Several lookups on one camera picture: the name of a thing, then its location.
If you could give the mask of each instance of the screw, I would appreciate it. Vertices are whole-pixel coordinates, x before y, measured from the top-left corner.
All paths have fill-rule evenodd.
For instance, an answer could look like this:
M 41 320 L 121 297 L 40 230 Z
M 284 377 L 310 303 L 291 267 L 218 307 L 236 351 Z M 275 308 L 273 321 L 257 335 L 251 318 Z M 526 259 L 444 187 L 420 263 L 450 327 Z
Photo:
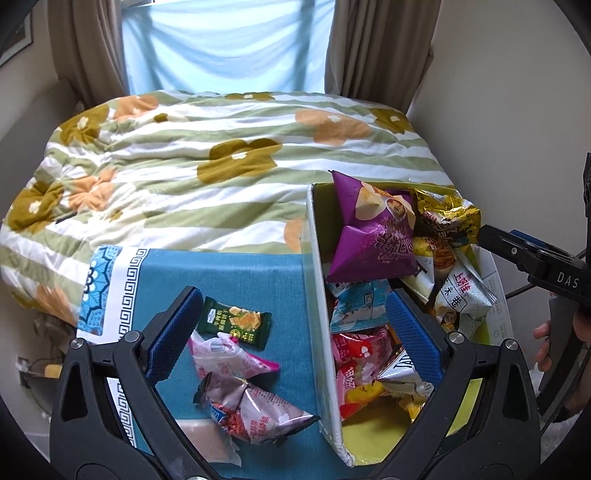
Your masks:
M 452 332 L 449 334 L 449 339 L 452 343 L 464 343 L 464 336 L 460 332 Z
M 74 350 L 78 350 L 82 345 L 84 345 L 84 339 L 74 338 L 70 344 L 70 347 Z
M 519 348 L 519 344 L 515 340 L 513 340 L 512 338 L 510 338 L 509 340 L 507 340 L 505 342 L 505 346 L 509 350 L 517 350 Z
M 123 337 L 123 340 L 125 340 L 128 343 L 133 343 L 133 342 L 136 342 L 138 338 L 139 338 L 139 332 L 137 330 L 131 330 L 130 332 L 127 332 L 125 334 L 125 336 Z

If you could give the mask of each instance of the cardboard box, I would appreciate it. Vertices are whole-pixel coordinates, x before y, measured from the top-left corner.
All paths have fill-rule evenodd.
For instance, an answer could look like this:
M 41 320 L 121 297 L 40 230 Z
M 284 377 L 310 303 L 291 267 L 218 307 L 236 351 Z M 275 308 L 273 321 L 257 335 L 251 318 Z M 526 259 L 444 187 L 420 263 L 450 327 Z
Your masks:
M 400 183 L 375 183 L 382 189 L 408 188 Z M 453 190 L 429 186 L 436 193 L 453 193 Z M 320 431 L 339 457 L 349 466 L 380 463 L 402 437 L 410 421 L 406 413 L 397 410 L 392 399 L 382 399 L 362 409 L 343 427 L 340 421 L 336 393 L 336 369 L 330 348 L 330 316 L 327 311 L 322 263 L 330 261 L 343 228 L 339 204 L 332 183 L 313 184 L 307 194 L 306 220 L 301 234 L 301 250 L 306 286 L 308 320 L 312 360 L 315 372 L 316 402 Z M 499 299 L 486 318 L 486 328 L 480 329 L 481 341 L 500 345 L 512 337 L 509 311 L 503 293 L 501 279 L 492 255 L 474 248 L 482 278 Z M 473 381 L 466 393 L 452 430 L 463 426 L 472 411 L 479 381 Z

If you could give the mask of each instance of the floral bedspread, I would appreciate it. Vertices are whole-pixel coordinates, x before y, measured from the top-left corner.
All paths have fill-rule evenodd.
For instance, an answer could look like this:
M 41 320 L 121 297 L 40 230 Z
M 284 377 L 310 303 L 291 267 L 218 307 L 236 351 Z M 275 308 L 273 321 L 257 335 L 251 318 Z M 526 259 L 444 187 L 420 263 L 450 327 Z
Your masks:
M 27 307 L 76 324 L 103 244 L 299 252 L 310 183 L 451 181 L 400 112 L 308 93 L 114 99 L 60 125 L 0 230 Z

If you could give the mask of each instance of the picture frame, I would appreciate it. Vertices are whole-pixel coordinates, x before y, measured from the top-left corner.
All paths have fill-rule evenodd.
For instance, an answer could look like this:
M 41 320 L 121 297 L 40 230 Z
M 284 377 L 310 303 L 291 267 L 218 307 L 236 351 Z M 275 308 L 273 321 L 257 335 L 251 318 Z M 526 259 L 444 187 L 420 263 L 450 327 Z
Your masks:
M 18 30 L 8 41 L 7 49 L 0 56 L 0 68 L 17 53 L 33 43 L 33 14 L 27 15 Z

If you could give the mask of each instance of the red snack bag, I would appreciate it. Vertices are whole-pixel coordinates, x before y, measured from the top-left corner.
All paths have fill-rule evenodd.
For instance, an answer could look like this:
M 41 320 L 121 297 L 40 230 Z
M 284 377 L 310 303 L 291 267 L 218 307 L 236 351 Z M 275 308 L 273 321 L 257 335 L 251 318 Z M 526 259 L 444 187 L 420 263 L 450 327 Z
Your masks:
M 363 368 L 367 364 L 380 370 L 392 354 L 392 340 L 386 327 L 363 333 L 336 333 L 332 336 L 332 351 L 337 366 L 355 360 Z
M 378 381 L 363 383 L 361 377 L 358 378 L 357 364 L 351 361 L 340 367 L 336 374 L 336 392 L 340 418 L 346 420 L 353 413 L 383 395 L 386 390 Z
M 392 339 L 385 327 L 370 334 L 337 333 L 332 336 L 337 363 L 336 390 L 341 420 L 386 393 L 375 376 L 392 355 Z

